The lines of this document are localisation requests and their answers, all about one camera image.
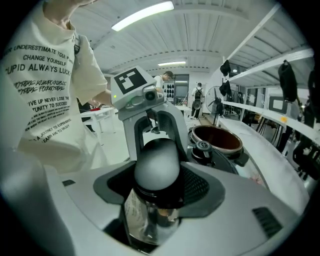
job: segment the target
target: brown pot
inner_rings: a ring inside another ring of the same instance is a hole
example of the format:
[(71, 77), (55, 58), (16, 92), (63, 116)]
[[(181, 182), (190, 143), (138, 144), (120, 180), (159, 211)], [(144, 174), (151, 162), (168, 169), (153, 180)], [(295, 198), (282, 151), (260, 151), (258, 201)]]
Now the brown pot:
[(214, 149), (228, 156), (239, 153), (243, 149), (243, 143), (237, 135), (226, 129), (211, 125), (195, 126), (192, 129), (191, 139), (195, 143), (206, 141)]

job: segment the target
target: fan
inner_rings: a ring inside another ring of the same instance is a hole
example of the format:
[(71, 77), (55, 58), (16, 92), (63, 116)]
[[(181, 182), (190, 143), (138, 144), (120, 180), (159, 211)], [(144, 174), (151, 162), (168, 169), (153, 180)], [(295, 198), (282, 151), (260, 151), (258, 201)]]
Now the fan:
[(223, 105), (221, 99), (223, 98), (221, 92), (219, 91), (219, 86), (213, 86), (209, 89), (205, 96), (205, 105), (207, 109), (215, 115), (220, 113), (222, 115)]

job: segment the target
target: white floor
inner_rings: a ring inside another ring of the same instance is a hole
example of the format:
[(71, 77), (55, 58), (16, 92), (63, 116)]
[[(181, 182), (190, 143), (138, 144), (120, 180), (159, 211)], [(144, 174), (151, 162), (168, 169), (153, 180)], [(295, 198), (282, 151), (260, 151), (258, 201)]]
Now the white floor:
[[(188, 130), (189, 128), (200, 125), (198, 120), (190, 120), (187, 118), (185, 119), (185, 123)], [(112, 124), (109, 118), (101, 121), (103, 131), (101, 134), (101, 141), (103, 143), (102, 148), (110, 165), (123, 162), (129, 157), (124, 126), (122, 121), (118, 119), (117, 114), (113, 117), (113, 124), (115, 133), (112, 131)], [(143, 141), (145, 144), (158, 138), (168, 138), (168, 136), (164, 131), (161, 131), (160, 134), (151, 132), (143, 134)]]

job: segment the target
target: fluorescent light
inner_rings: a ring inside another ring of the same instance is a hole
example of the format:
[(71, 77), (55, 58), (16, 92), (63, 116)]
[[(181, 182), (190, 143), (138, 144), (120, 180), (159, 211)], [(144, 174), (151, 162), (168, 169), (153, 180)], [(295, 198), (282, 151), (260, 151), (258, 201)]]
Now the fluorescent light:
[(130, 24), (135, 23), (145, 17), (151, 16), (153, 14), (158, 14), (164, 11), (170, 11), (170, 10), (173, 10), (174, 8), (175, 8), (174, 4), (171, 1), (158, 3), (135, 12), (134, 14), (119, 21), (117, 24), (115, 24), (111, 28), (115, 31), (120, 31), (123, 28), (129, 26)]
[(186, 64), (185, 61), (174, 61), (174, 62), (166, 62), (166, 63), (159, 63), (159, 66), (167, 66), (167, 65), (177, 65), (177, 64)]

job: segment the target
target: ceiling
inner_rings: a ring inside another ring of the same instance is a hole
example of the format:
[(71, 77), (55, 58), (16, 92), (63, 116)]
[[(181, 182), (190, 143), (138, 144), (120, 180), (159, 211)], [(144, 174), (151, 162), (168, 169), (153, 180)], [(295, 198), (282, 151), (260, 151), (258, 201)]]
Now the ceiling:
[[(117, 21), (160, 2), (99, 0), (76, 10), (71, 21), (78, 33), (87, 36), (103, 73), (115, 75), (136, 65), (151, 75), (166, 70), (212, 73), (275, 6), (272, 0), (172, 0), (174, 10), (144, 18), (119, 32), (111, 29)], [(250, 68), (305, 45), (296, 25), (279, 9), (230, 62)], [(186, 61), (186, 65), (158, 66), (174, 61)]]

